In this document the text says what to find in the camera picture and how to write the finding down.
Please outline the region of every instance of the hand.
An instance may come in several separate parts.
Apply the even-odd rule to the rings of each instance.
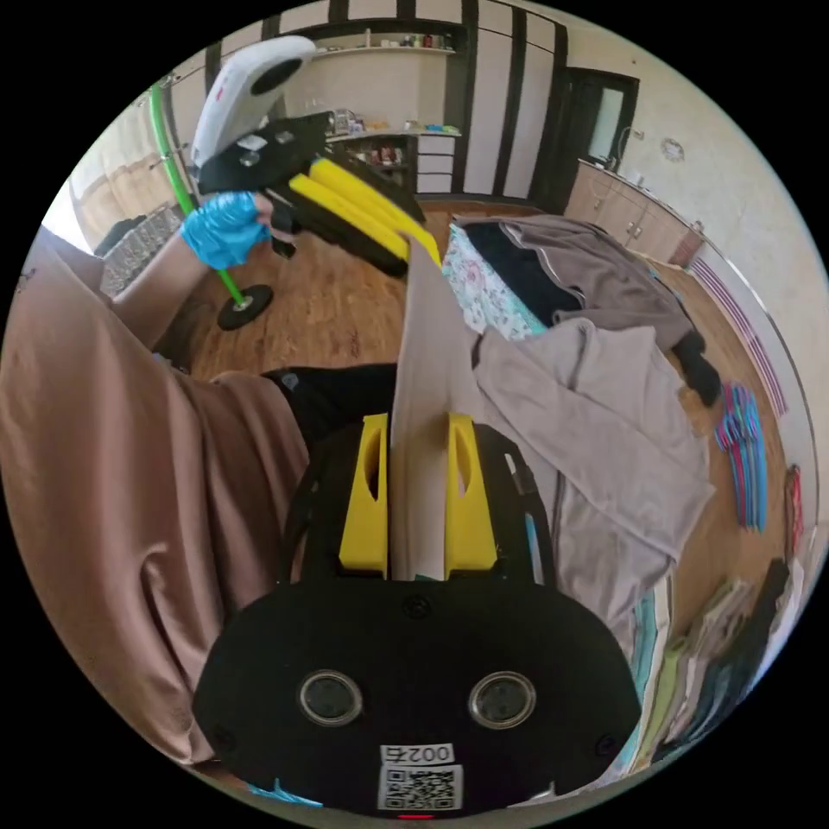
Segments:
[[[272,211],[260,193],[220,193],[187,216],[181,237],[213,269],[241,265],[254,246],[270,239]]]

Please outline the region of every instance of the wall clock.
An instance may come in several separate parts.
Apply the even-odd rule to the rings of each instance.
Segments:
[[[673,138],[662,139],[662,154],[669,161],[685,160],[685,150],[682,148],[682,145]]]

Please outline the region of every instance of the white shelf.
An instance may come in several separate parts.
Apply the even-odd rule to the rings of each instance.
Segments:
[[[370,47],[356,47],[352,49],[336,49],[333,52],[318,52],[314,56],[314,60],[319,58],[330,58],[335,54],[357,54],[358,52],[401,52],[407,54],[416,52],[418,54],[457,54],[454,49],[434,49],[426,46],[370,46]]]
[[[436,130],[366,130],[354,136],[332,136],[327,138],[329,144],[341,141],[359,141],[361,138],[394,138],[397,136],[438,136],[441,138],[460,138],[459,132],[437,132]]]

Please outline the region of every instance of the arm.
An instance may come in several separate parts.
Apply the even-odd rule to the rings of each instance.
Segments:
[[[261,194],[251,195],[245,200],[239,193],[225,193],[191,213],[112,302],[112,310],[148,348],[212,269],[243,263],[251,246],[269,237],[273,206]]]
[[[112,301],[112,310],[144,345],[153,348],[210,270],[177,231]]]

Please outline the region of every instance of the black pants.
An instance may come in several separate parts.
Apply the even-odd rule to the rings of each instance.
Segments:
[[[391,416],[397,365],[378,363],[347,369],[298,367],[269,371],[305,439],[308,452],[328,435],[366,415]]]

